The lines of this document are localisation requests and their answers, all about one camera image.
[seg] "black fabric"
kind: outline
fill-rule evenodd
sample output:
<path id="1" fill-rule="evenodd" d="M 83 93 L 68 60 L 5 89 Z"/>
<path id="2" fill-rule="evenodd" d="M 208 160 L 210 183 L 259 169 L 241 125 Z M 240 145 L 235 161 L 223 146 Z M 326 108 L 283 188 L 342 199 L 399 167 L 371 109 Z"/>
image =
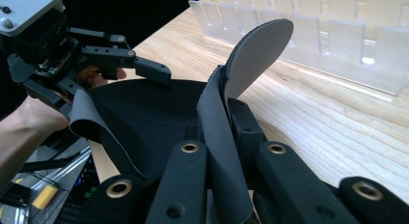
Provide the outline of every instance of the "black fabric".
<path id="1" fill-rule="evenodd" d="M 145 79 L 99 87 L 87 93 L 115 139 L 90 122 L 74 122 L 71 129 L 101 143 L 121 173 L 151 177 L 164 169 L 186 128 L 198 125 L 196 105 L 204 87 L 197 81 L 172 80 L 164 86 Z"/>

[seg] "robotic hand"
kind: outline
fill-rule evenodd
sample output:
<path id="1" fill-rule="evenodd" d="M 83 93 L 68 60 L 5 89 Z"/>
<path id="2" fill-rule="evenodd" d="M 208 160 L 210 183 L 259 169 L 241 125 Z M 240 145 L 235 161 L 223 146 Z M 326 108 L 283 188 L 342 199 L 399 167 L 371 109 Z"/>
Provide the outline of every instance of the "robotic hand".
<path id="1" fill-rule="evenodd" d="M 73 98 L 87 66 L 105 79 L 117 79 L 116 68 L 162 84 L 171 79 L 166 66 L 137 57 L 124 36 L 68 27 L 63 0 L 0 1 L 0 50 L 10 54 L 13 81 L 68 119 L 71 105 L 53 91 Z"/>

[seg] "yellow object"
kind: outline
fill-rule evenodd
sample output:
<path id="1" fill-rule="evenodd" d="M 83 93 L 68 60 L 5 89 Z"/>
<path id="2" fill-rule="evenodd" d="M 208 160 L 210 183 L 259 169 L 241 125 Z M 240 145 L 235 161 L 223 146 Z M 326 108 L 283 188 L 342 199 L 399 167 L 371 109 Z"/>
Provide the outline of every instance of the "yellow object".
<path id="1" fill-rule="evenodd" d="M 21 183 L 22 181 L 23 181 L 23 179 L 17 179 L 17 180 L 15 180 L 14 183 Z"/>
<path id="2" fill-rule="evenodd" d="M 58 188 L 49 184 L 46 185 L 39 196 L 37 196 L 36 200 L 33 202 L 33 206 L 39 210 L 43 210 L 57 193 L 57 191 Z"/>

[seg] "wooden surface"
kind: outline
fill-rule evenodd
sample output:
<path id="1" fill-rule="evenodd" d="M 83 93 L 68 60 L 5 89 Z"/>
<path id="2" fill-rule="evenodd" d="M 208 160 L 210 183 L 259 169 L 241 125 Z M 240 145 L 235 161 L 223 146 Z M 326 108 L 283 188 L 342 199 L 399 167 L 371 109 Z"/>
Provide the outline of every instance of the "wooden surface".
<path id="1" fill-rule="evenodd" d="M 168 66 L 174 79 L 198 81 L 232 49 L 205 36 L 190 9 L 134 48 Z M 366 177 L 409 203 L 409 87 L 394 97 L 278 60 L 240 99 L 269 140 L 290 145 L 323 181 Z"/>
<path id="2" fill-rule="evenodd" d="M 89 143 L 99 182 L 104 182 L 111 177 L 119 175 L 120 171 L 105 152 L 103 146 L 91 140 L 89 140 Z"/>

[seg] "gray fabric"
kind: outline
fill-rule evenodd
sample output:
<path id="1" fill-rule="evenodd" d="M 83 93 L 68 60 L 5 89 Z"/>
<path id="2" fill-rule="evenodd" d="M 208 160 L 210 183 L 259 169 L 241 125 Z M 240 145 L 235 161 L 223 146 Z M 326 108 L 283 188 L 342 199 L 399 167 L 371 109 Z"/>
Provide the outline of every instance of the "gray fabric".
<path id="1" fill-rule="evenodd" d="M 292 34 L 289 20 L 267 22 L 247 34 L 225 66 L 211 75 L 198 103 L 209 150 L 215 214 L 222 223 L 243 223 L 253 206 L 234 144 L 227 101 L 238 98 L 281 55 Z"/>
<path id="2" fill-rule="evenodd" d="M 221 223 L 242 223 L 253 213 L 225 107 L 220 97 L 222 67 L 210 77 L 199 99 L 198 112 L 209 151 L 214 207 Z"/>
<path id="3" fill-rule="evenodd" d="M 225 102 L 238 98 L 282 54 L 292 34 L 292 22 L 279 19 L 252 30 L 226 63 Z"/>
<path id="4" fill-rule="evenodd" d="M 85 122 L 85 123 L 88 123 L 89 126 L 92 126 L 92 128 L 94 129 L 103 128 L 107 133 L 111 135 L 111 137 L 118 143 L 118 145 L 121 146 L 120 151 L 123 151 L 123 153 L 126 155 L 129 163 L 132 165 L 132 168 L 136 170 L 140 175 L 143 175 L 139 171 L 139 169 L 132 163 L 132 160 L 129 158 L 129 155 L 126 152 L 126 149 L 123 147 L 123 144 L 116 138 L 116 136 L 112 133 L 110 128 L 107 126 L 107 124 L 105 124 L 103 119 L 99 116 L 99 113 L 96 111 L 93 100 L 90 98 L 90 96 L 83 90 L 77 90 L 72 104 L 74 105 L 72 106 L 71 116 L 70 116 L 70 121 L 69 121 L 70 130 L 80 136 L 83 136 L 83 137 L 87 136 L 88 138 L 90 138 L 88 136 L 89 133 L 100 134 L 100 132 L 93 130 L 93 131 L 87 131 L 87 133 L 82 133 L 81 131 L 86 131 L 86 130 L 84 130 L 83 128 L 75 128 L 75 124 L 84 125 L 84 122 Z M 97 141 L 100 139 L 100 137 L 92 136 L 90 139 Z"/>

